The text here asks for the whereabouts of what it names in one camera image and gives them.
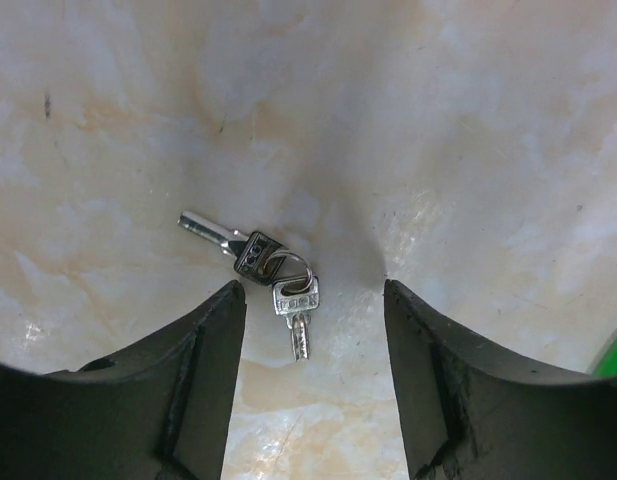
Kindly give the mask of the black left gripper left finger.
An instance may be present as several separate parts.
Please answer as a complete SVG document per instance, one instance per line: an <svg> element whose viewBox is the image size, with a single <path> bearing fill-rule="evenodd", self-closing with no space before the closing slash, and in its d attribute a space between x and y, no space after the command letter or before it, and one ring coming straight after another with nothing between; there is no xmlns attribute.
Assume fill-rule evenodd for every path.
<svg viewBox="0 0 617 480"><path fill-rule="evenodd" d="M232 281L77 371L0 363L0 479L217 479L245 330Z"/></svg>

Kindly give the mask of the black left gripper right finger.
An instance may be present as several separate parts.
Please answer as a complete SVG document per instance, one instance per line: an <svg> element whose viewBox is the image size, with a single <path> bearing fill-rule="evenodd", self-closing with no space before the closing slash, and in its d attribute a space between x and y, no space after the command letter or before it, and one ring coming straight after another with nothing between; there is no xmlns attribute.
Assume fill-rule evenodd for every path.
<svg viewBox="0 0 617 480"><path fill-rule="evenodd" d="M396 280L384 319L413 479L617 479L617 375L505 348Z"/></svg>

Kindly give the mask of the green cable lock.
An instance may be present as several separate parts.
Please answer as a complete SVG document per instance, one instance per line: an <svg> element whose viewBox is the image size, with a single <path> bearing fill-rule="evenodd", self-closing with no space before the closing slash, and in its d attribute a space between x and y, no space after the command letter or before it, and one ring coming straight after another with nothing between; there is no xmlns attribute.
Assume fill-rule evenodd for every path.
<svg viewBox="0 0 617 480"><path fill-rule="evenodd" d="M617 328L594 360L591 372L602 377L617 375Z"/></svg>

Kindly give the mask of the small silver key pair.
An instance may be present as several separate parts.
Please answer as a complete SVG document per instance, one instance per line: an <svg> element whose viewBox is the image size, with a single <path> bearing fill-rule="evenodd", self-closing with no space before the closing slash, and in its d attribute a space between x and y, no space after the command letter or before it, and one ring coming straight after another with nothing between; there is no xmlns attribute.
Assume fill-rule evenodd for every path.
<svg viewBox="0 0 617 480"><path fill-rule="evenodd" d="M191 211L180 213L178 225L232 257L239 276L271 289L275 314L289 329L294 360L308 360L312 312L321 300L319 279L308 262L261 231L228 229Z"/></svg>

